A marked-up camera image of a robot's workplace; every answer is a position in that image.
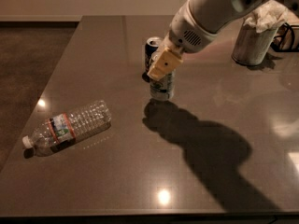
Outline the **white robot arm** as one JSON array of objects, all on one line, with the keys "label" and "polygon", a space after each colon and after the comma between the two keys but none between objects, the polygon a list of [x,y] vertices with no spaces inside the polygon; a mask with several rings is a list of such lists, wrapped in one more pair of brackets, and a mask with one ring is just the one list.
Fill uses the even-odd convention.
[{"label": "white robot arm", "polygon": [[244,18],[258,32],[278,28],[287,12],[299,15],[299,0],[187,0],[170,23],[157,49],[148,76],[159,80],[182,64],[184,53],[196,53],[210,44],[229,22]]}]

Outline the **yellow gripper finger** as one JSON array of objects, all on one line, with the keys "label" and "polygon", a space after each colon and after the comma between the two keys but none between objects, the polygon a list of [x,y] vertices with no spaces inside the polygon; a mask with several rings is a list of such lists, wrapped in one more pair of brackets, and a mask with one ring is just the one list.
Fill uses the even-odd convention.
[{"label": "yellow gripper finger", "polygon": [[157,50],[151,55],[151,64],[147,75],[153,80],[161,80],[173,72],[182,62],[182,57],[170,48]]}]

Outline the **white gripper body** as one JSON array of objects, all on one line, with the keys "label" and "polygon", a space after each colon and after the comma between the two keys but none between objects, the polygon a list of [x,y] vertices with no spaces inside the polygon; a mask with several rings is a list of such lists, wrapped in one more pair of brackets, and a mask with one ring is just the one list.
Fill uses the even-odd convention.
[{"label": "white gripper body", "polygon": [[160,50],[170,49],[177,55],[197,53],[207,47],[216,36],[195,20],[190,9],[190,1],[187,1],[171,21]]}]

